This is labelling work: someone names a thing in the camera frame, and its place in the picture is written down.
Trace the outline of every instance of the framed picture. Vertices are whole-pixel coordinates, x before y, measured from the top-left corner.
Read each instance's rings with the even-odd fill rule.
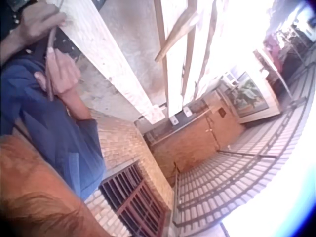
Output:
[[[244,72],[237,79],[237,85],[226,90],[225,94],[240,118],[269,108],[260,89],[247,72]]]

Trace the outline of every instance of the window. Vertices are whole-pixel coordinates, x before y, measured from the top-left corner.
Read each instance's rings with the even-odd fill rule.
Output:
[[[165,211],[150,191],[137,162],[103,180],[99,189],[133,236],[161,236]]]

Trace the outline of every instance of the wooden beam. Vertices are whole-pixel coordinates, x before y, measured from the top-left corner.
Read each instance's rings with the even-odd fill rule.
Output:
[[[194,98],[196,84],[201,73],[207,47],[209,25],[213,2],[210,0],[190,0],[189,7],[195,8],[200,15],[195,29],[188,34],[187,56],[183,76],[183,105]]]
[[[59,1],[47,2],[57,5]],[[66,26],[61,29],[100,73],[151,124],[165,118],[150,102],[92,1],[65,0],[61,11],[67,14]]]
[[[186,0],[154,0],[159,41],[164,47],[166,38],[170,35],[175,23],[187,9]],[[187,38],[180,38],[162,59],[165,81],[165,94],[168,105],[168,116],[171,117],[182,110],[183,97],[182,70],[186,56]]]

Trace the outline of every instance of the hair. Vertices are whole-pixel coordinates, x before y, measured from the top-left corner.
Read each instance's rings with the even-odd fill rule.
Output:
[[[39,193],[4,201],[0,219],[13,237],[79,236],[84,222],[80,209],[71,211],[61,200]]]

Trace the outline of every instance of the skin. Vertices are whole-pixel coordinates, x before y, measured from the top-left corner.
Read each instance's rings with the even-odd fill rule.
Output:
[[[64,13],[45,2],[27,7],[22,14],[21,24],[1,43],[1,65],[19,50],[47,35],[52,27],[61,24],[65,19]],[[46,75],[52,80],[53,91],[66,105],[72,117],[76,120],[91,119],[89,109],[76,92],[80,71],[75,62],[69,55],[50,48],[46,64]],[[46,90],[45,76],[40,72],[36,72],[34,76],[41,88]],[[76,212],[82,219],[76,236],[110,236],[55,170],[16,136],[0,138],[0,188],[1,214],[8,220],[23,217],[41,220],[49,215]],[[15,203],[19,198],[39,194],[49,197],[53,204],[43,207],[40,202],[36,202],[34,205],[26,204],[16,208]],[[27,225],[14,226],[13,223],[13,227],[19,236],[30,236]],[[64,234],[58,228],[45,231],[39,228],[32,232],[32,236],[63,237]]]

